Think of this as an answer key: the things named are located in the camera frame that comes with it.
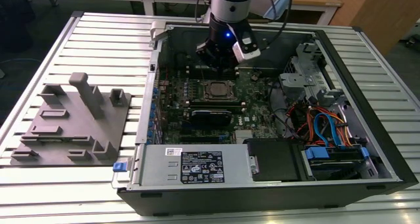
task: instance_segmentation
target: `power supply label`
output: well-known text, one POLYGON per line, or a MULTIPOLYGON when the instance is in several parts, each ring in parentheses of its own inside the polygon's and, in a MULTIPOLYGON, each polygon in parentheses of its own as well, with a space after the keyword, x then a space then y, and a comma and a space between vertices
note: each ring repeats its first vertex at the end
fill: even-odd
POLYGON ((221 151, 181 153, 181 182, 183 184, 223 182, 221 151))

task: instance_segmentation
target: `black cable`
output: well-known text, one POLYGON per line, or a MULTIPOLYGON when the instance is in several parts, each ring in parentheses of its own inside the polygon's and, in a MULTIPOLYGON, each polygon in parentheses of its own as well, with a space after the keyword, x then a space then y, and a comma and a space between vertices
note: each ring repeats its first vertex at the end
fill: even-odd
POLYGON ((273 84, 271 84, 271 86, 270 86, 270 90, 269 90, 269 93, 267 93, 267 109, 269 109, 269 112, 274 115, 277 121, 281 122, 281 124, 283 124, 283 126, 286 127, 286 129, 290 131, 293 137, 294 137, 295 139, 301 139, 299 136, 294 133, 293 129, 291 129, 291 128, 289 127, 289 125, 286 124, 286 122, 282 121, 281 118, 275 115, 275 113, 274 113, 274 111, 273 111, 273 109, 271 109, 271 107, 270 107, 270 94, 273 93, 273 88, 274 88, 274 82, 273 82, 273 84))
POLYGON ((273 0, 269 0, 270 1, 270 6, 274 10, 274 18, 269 21, 269 22, 274 22, 275 21, 275 18, 277 18, 277 10, 275 10, 275 5, 274 5, 274 1, 273 0))
POLYGON ((286 27, 286 23, 287 23, 287 20, 289 20, 289 13, 290 13, 290 9, 291 9, 291 2, 293 2, 293 0, 289 0, 287 12, 286 12, 286 16, 283 18, 283 22, 282 22, 281 28, 279 28, 278 32, 275 33, 275 35, 273 36, 273 38, 270 39, 270 41, 266 42, 266 47, 275 41, 275 39, 278 38, 278 36, 282 33, 282 30, 286 27))

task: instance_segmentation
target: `aluminum extrusion table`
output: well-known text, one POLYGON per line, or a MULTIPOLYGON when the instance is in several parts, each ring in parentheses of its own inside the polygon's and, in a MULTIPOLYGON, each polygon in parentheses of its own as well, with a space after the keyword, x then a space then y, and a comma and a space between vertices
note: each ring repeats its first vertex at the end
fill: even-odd
MULTIPOLYGON (((195 216, 141 217, 119 200, 115 188, 127 173, 110 167, 10 168, 13 149, 42 103, 42 84, 66 84, 71 72, 89 74, 99 91, 122 88, 133 95, 119 157, 133 155, 134 133, 151 48, 154 20, 193 22, 191 18, 78 13, 70 17, 45 60, 0 129, 0 223, 420 223, 420 185, 391 195, 369 197, 343 208, 246 212, 195 216)), ((321 28, 343 60, 407 165, 420 179, 420 103, 362 32, 321 28)), ((327 70, 335 83, 333 73, 327 70)), ((75 90, 69 85, 63 90, 75 90)))

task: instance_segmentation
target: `blue clip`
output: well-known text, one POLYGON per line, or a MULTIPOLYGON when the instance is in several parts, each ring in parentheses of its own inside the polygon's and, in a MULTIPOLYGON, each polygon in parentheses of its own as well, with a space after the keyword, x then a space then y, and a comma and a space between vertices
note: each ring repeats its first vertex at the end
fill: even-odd
POLYGON ((329 155, 325 147, 310 147, 305 151, 306 158, 309 159, 327 159, 329 155))
POLYGON ((114 162, 111 170, 113 172, 126 172, 126 162, 114 162))
POLYGON ((362 157, 366 159, 370 155, 369 155, 369 151, 366 148, 361 147, 359 149, 361 155, 362 157))

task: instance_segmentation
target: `motherboard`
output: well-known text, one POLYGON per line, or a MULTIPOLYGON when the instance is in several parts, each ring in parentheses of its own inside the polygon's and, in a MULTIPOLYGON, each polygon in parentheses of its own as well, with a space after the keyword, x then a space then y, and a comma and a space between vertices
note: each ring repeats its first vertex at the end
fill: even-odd
POLYGON ((251 137, 277 138, 266 102, 269 78, 235 68, 230 77, 214 79, 209 71, 195 66, 167 69, 159 76, 162 142, 235 144, 251 137))

